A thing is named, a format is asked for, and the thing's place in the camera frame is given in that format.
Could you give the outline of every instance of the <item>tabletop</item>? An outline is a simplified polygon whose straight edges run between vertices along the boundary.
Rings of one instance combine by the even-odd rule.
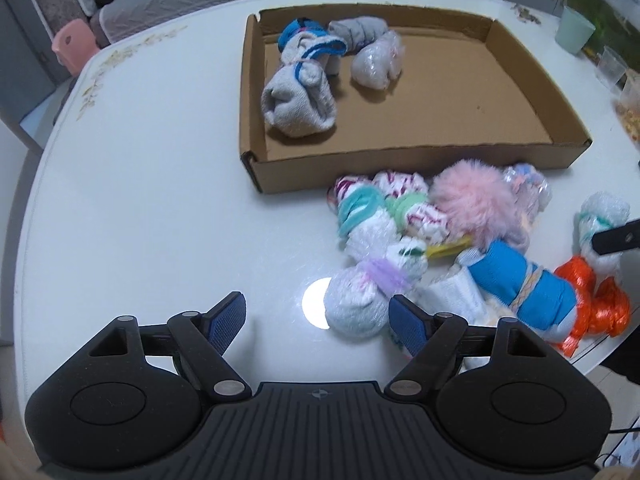
[[[517,20],[499,0],[240,0],[146,30],[97,54],[50,136],[28,203],[15,282],[21,411],[28,397],[111,319],[164,323],[204,312],[232,290],[247,321],[225,353],[261,381],[386,384],[406,363],[384,335],[353,342],[327,330],[322,297],[348,264],[324,189],[263,196],[239,160],[238,114],[246,18],[261,9],[324,2],[394,3],[500,20],[539,60],[593,137],[568,170],[547,172],[553,200],[527,256],[550,269],[574,250],[574,217],[597,190],[640,216],[638,152],[594,67],[554,42],[558,19]],[[637,256],[623,286],[640,299]],[[446,270],[432,265],[434,276]],[[588,338],[572,358],[587,373],[622,336]],[[154,364],[171,369],[164,358]]]

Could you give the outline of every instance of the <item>floor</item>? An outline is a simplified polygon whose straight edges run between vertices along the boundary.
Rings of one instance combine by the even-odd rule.
[[[9,447],[26,465],[36,468],[38,457],[31,446],[24,430],[19,413],[16,377],[14,365],[14,348],[0,347],[0,397],[2,398],[2,428]],[[640,415],[640,386],[630,383],[623,376],[611,372],[608,368],[597,367],[588,379],[607,397],[612,412],[612,428],[630,428],[634,426]],[[625,437],[624,434],[610,435],[602,447],[602,454],[598,458],[598,465],[611,455],[616,456],[616,447]]]
[[[53,120],[60,110],[60,105],[68,91],[71,79],[67,79],[53,94],[36,106],[20,123],[20,126],[44,148],[51,131]]]

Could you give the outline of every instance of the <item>green water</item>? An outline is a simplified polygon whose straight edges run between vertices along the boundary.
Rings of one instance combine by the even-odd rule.
[[[567,5],[596,26],[584,46],[586,51],[600,54],[608,45],[640,72],[640,32],[635,27],[604,0],[567,0]]]

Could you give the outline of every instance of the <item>white light spot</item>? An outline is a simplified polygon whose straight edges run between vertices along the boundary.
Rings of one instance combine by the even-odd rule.
[[[327,330],[329,325],[324,318],[324,293],[331,278],[321,278],[309,285],[302,295],[302,313],[313,326]]]

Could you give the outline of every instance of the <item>fluffy pink ball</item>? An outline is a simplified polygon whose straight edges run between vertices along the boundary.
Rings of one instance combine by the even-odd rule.
[[[460,160],[433,179],[429,197],[449,217],[450,233],[472,235],[486,249],[517,225],[516,201],[502,173],[479,160]]]

